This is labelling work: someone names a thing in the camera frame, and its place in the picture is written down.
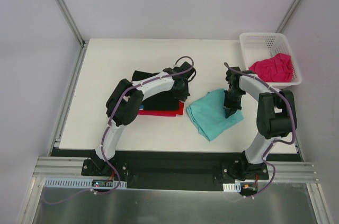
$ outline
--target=white tabletop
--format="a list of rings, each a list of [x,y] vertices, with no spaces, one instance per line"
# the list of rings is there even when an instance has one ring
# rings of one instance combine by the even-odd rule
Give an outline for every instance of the white tabletop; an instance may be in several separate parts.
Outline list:
[[[234,40],[91,39],[59,148],[94,149],[106,126],[106,101],[118,82],[131,80],[135,70],[155,73],[172,67],[181,56],[191,56],[197,70],[186,106],[208,91],[228,87],[224,61],[244,69],[239,41]],[[198,134],[186,112],[182,117],[139,115],[125,128],[117,150],[241,152],[257,133],[257,102],[246,94],[242,107],[245,119],[211,142]],[[277,144],[272,152],[296,149]]]

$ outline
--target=red cloth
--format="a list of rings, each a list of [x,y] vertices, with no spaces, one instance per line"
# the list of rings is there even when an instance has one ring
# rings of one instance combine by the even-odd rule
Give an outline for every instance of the red cloth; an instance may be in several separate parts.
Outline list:
[[[178,115],[184,114],[184,103],[179,101],[179,109],[178,110],[170,110],[170,111],[154,111],[154,110],[139,110],[138,114],[141,115],[155,115],[158,117],[175,117]]]
[[[291,56],[284,53],[257,61],[249,69],[257,73],[265,82],[291,82],[293,77]]]

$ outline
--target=pink cloth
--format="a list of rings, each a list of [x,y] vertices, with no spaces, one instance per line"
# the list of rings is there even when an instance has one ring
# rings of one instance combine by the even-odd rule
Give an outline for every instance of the pink cloth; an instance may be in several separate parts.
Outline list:
[[[250,70],[265,82],[291,82],[293,67],[291,56],[277,53],[274,57],[255,62]]]

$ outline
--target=wire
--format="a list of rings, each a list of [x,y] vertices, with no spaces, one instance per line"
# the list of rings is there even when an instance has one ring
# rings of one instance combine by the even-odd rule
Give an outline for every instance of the wire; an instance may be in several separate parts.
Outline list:
[[[114,170],[112,170],[112,175],[107,179],[107,182],[111,182],[114,178]]]
[[[259,176],[258,176],[257,173],[255,173],[255,180],[254,180],[254,183],[249,184],[249,185],[250,185],[250,186],[255,185],[255,187],[257,188],[257,187],[258,187],[258,180],[259,180]]]
[[[166,78],[166,77],[174,77],[174,76],[178,76],[178,75],[185,74],[185,73],[189,72],[189,71],[190,71],[191,69],[193,69],[193,67],[194,67],[194,61],[193,61],[193,59],[192,59],[191,57],[189,57],[189,56],[182,56],[182,57],[180,57],[180,58],[175,62],[175,64],[177,64],[180,60],[182,60],[182,59],[184,59],[184,58],[187,58],[187,59],[189,59],[189,60],[191,61],[192,65],[191,65],[190,68],[188,68],[188,69],[186,69],[186,70],[184,70],[184,71],[181,71],[181,72],[177,72],[177,73],[173,73],[173,74],[168,74],[168,75],[165,75],[165,76],[163,76],[163,77],[158,76],[158,77],[155,77],[155,78],[151,78],[151,79],[149,79],[149,80],[144,81],[144,82],[143,82],[143,85],[148,84],[148,83],[150,83],[150,82],[153,82],[153,81],[155,81],[155,80],[162,79],[162,78]],[[141,84],[137,84],[137,85],[128,87],[125,91],[123,91],[123,93],[122,93],[121,96],[119,97],[119,99],[118,99],[118,101],[117,101],[117,103],[116,103],[116,105],[115,105],[115,107],[114,107],[114,109],[113,109],[113,111],[112,111],[112,113],[111,113],[111,115],[110,115],[110,117],[109,117],[109,120],[108,120],[108,126],[106,127],[105,132],[104,132],[104,134],[103,134],[103,136],[102,136],[102,139],[101,139],[101,142],[100,142],[100,145],[101,145],[101,154],[102,154],[102,156],[103,156],[105,162],[111,167],[111,169],[112,169],[112,171],[113,171],[113,174],[116,173],[117,178],[118,178],[118,184],[117,184],[114,188],[110,189],[109,191],[106,191],[106,192],[98,192],[98,191],[96,191],[95,194],[98,194],[98,195],[106,195],[106,194],[110,194],[110,193],[112,193],[113,191],[115,191],[115,190],[120,186],[120,184],[121,184],[121,178],[120,178],[120,175],[119,175],[117,169],[116,169],[116,168],[108,161],[108,159],[107,159],[107,157],[106,157],[106,155],[105,155],[105,152],[104,152],[104,145],[103,145],[103,144],[104,144],[104,141],[105,141],[106,134],[107,134],[107,132],[108,132],[110,126],[112,125],[112,119],[113,119],[113,117],[114,117],[114,115],[115,115],[115,113],[116,113],[116,111],[117,111],[117,109],[118,109],[118,107],[119,107],[119,105],[120,105],[120,103],[121,103],[123,97],[124,97],[130,90],[135,89],[135,88],[137,88],[137,87],[139,87],[139,86],[141,86]],[[77,193],[73,194],[72,196],[69,196],[68,198],[65,198],[65,199],[60,200],[60,201],[57,201],[57,202],[48,202],[48,201],[45,199],[45,197],[44,197],[44,196],[45,196],[45,192],[46,192],[45,189],[44,189],[44,190],[43,190],[43,194],[42,194],[42,200],[44,201],[44,203],[49,204],[49,205],[60,204],[60,203],[63,203],[63,202],[65,202],[65,201],[67,201],[67,200],[70,200],[70,199],[72,199],[72,198],[78,196],[79,194],[81,194],[81,193],[83,193],[83,192],[85,192],[85,191],[93,191],[93,189],[90,189],[90,190],[89,190],[89,189],[84,189],[84,190],[78,191]]]
[[[285,141],[285,140],[281,140],[281,139],[275,139],[271,142],[271,144],[268,146],[268,148],[266,149],[266,151],[264,152],[264,154],[261,156],[262,157],[262,160],[263,160],[263,163],[265,163],[266,165],[268,166],[271,166],[273,168],[273,174],[272,174],[272,177],[270,179],[270,181],[267,183],[267,185],[265,187],[263,187],[260,191],[258,191],[256,193],[256,195],[260,194],[261,192],[263,192],[264,190],[266,190],[270,185],[271,183],[273,182],[274,180],[274,177],[275,177],[275,167],[273,164],[269,163],[266,161],[266,155],[270,152],[270,150],[272,149],[272,147],[274,146],[274,143],[277,143],[277,142],[280,142],[280,143],[283,143],[283,144],[286,144],[286,145],[293,145],[295,142],[296,142],[296,138],[297,138],[297,135],[296,135],[296,124],[295,124],[295,119],[294,119],[294,116],[293,116],[293,112],[292,112],[292,107],[290,105],[290,103],[288,102],[288,100],[282,95],[280,94],[276,89],[274,89],[272,86],[270,86],[268,83],[266,83],[265,81],[263,81],[262,79],[256,77],[256,76],[252,76],[252,74],[246,74],[246,73],[243,73],[241,71],[237,71],[233,68],[231,68],[227,62],[224,63],[224,65],[229,69],[231,70],[232,72],[234,73],[237,73],[237,74],[240,74],[242,76],[245,76],[245,77],[250,77],[254,80],[257,80],[259,81],[260,83],[262,83],[264,86],[266,86],[269,90],[271,90],[273,93],[275,93],[277,96],[279,96],[285,103],[286,107],[287,107],[287,110],[288,110],[288,114],[290,116],[290,120],[291,120],[291,126],[292,126],[292,140],[290,142],[288,141]]]

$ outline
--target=folded clothing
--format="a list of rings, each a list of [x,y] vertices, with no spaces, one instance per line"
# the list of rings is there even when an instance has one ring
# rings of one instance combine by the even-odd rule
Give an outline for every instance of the folded clothing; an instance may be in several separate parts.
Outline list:
[[[184,114],[184,103],[179,101],[178,110],[169,110],[169,111],[156,111],[156,110],[139,110],[138,114],[141,115],[155,115],[158,117],[176,117],[177,115]]]
[[[134,71],[132,81],[144,80],[153,77],[158,73],[148,73],[143,71]],[[174,98],[173,91],[161,92],[155,94],[142,102],[143,110],[169,111],[178,110],[179,100]]]
[[[224,89],[217,89],[186,108],[187,114],[199,134],[209,141],[214,140],[224,130],[237,124],[244,119],[240,110],[229,118],[225,118],[224,110],[225,92]]]
[[[278,53],[274,57],[257,61],[250,68],[265,82],[291,82],[293,67],[291,56]]]

